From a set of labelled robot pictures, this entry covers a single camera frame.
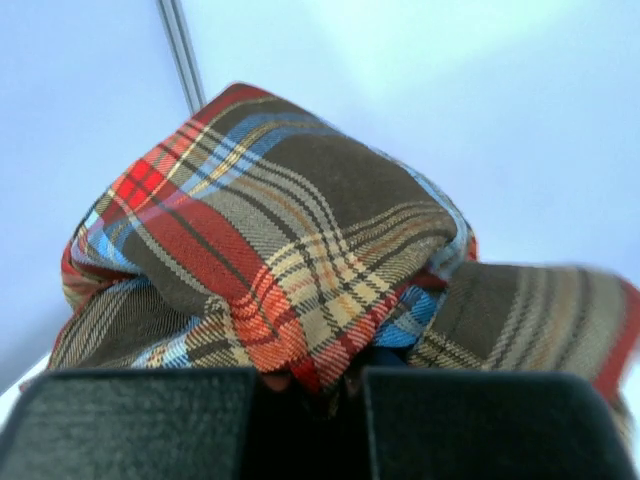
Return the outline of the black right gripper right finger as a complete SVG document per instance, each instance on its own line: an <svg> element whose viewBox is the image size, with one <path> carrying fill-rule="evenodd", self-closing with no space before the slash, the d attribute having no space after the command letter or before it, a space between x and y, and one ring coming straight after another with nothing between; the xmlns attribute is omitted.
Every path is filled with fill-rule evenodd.
<svg viewBox="0 0 640 480"><path fill-rule="evenodd" d="M568 374L371 369L375 479L634 479L607 405Z"/></svg>

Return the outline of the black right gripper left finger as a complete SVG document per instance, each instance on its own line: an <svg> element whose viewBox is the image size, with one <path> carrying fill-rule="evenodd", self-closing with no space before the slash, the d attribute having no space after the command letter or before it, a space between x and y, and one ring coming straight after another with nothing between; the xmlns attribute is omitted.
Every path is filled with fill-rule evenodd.
<svg viewBox="0 0 640 480"><path fill-rule="evenodd" d="M1 434L4 479L237 479L249 369L39 377Z"/></svg>

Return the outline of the red plaid shirt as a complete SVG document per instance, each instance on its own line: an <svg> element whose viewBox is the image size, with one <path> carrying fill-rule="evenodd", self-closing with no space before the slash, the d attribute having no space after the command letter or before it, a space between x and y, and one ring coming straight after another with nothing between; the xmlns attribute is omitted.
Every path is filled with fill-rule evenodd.
<svg viewBox="0 0 640 480"><path fill-rule="evenodd" d="M321 408L356 356L561 371L626 415L639 293L610 273L479 261L423 174L236 83L94 202L61 258L49 368L253 367Z"/></svg>

